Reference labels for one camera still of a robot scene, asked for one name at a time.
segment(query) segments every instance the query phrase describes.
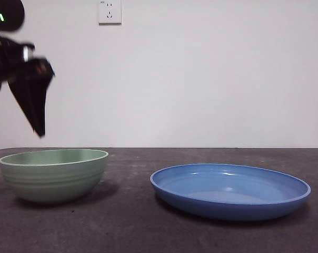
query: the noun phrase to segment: dark tabletop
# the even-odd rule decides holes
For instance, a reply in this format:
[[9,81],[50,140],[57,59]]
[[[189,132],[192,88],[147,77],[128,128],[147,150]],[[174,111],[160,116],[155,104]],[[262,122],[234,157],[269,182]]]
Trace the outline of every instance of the dark tabletop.
[[[0,157],[40,149],[0,150]],[[0,253],[315,252],[318,253],[318,149],[106,148],[102,182],[70,203],[20,200],[0,173]],[[154,193],[150,175],[188,163],[230,163],[291,174],[311,196],[298,211],[262,222],[205,219]]]

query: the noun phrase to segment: ribbed bowl exterior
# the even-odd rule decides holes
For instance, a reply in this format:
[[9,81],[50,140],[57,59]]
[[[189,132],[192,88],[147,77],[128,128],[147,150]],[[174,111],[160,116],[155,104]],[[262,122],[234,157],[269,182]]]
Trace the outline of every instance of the ribbed bowl exterior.
[[38,203],[60,203],[89,193],[103,176],[107,156],[102,153],[102,157],[95,159],[45,165],[10,164],[1,158],[0,166],[6,184],[20,198]]

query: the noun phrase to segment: blue dish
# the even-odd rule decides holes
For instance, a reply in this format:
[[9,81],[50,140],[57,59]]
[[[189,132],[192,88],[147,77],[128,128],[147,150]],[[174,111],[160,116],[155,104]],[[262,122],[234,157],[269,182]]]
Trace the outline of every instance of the blue dish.
[[268,220],[308,199],[304,181],[277,171],[230,164],[187,164],[151,175],[157,195],[173,207],[212,219]]

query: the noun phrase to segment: wall socket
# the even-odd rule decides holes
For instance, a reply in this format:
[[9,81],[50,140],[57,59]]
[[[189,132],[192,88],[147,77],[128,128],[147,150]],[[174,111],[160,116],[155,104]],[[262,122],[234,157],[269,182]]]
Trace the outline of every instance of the wall socket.
[[100,0],[98,4],[99,25],[122,23],[122,0]]

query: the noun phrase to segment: ceramic bowl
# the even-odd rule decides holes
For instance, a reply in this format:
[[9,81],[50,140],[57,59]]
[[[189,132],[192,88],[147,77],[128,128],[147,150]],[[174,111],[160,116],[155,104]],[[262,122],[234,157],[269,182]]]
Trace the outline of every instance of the ceramic bowl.
[[91,149],[44,150],[0,158],[3,178],[20,198],[37,203],[68,202],[100,181],[108,153]]

